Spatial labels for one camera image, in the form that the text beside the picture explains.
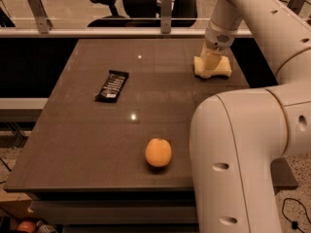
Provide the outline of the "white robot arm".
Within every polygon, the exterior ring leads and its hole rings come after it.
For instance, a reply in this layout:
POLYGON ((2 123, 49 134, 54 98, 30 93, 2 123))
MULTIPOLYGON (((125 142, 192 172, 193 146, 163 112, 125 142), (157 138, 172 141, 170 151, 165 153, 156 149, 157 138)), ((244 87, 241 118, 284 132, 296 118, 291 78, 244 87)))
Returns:
POLYGON ((209 97, 190 124, 200 233, 282 233, 271 163, 310 150, 311 28, 279 0, 218 0, 206 32, 244 20, 278 83, 209 97))

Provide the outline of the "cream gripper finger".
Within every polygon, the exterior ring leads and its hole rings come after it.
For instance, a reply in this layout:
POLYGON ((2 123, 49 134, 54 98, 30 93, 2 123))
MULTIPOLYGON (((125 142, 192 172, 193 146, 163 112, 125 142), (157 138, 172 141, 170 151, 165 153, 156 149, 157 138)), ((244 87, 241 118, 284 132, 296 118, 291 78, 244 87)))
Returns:
POLYGON ((206 44, 203 43, 201 53, 200 53, 200 58, 205 59, 208 52, 209 52, 209 49, 207 48, 206 44))
POLYGON ((216 76, 219 72, 219 67, 222 62, 222 57, 213 52, 204 52, 201 54, 202 67, 200 77, 209 79, 216 76))

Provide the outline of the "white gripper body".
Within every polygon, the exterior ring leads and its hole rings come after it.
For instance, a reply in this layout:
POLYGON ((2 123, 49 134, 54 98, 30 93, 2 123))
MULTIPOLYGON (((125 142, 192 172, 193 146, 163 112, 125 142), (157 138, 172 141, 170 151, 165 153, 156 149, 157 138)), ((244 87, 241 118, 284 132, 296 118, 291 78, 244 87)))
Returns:
POLYGON ((238 25, 233 24, 229 28, 216 24, 210 20, 205 30, 205 46, 209 50, 223 50, 229 48, 237 33, 238 25))

